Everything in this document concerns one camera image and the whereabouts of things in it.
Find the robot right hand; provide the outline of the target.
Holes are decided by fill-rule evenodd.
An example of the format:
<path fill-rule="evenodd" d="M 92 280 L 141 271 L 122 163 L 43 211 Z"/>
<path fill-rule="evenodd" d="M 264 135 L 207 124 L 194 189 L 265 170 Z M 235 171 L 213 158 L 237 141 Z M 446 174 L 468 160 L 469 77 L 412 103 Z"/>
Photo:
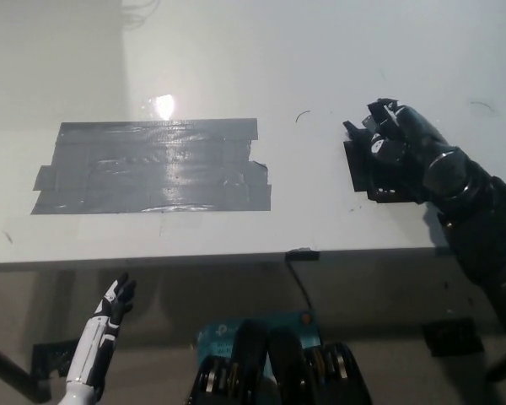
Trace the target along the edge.
<path fill-rule="evenodd" d="M 367 105 L 369 115 L 357 127 L 342 123 L 345 151 L 356 192 L 377 203 L 425 203 L 428 166 L 448 147 L 438 129 L 409 105 L 379 98 Z"/>

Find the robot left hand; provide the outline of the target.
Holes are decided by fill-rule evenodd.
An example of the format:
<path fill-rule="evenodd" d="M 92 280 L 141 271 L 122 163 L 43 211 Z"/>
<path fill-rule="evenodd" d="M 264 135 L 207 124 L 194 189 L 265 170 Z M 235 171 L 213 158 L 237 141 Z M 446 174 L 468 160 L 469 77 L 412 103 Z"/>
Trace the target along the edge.
<path fill-rule="evenodd" d="M 121 323 L 133 307 L 137 284 L 128 279 L 128 274 L 123 273 L 111 284 L 86 322 L 67 374 L 67 382 L 94 389 L 104 385 Z"/>

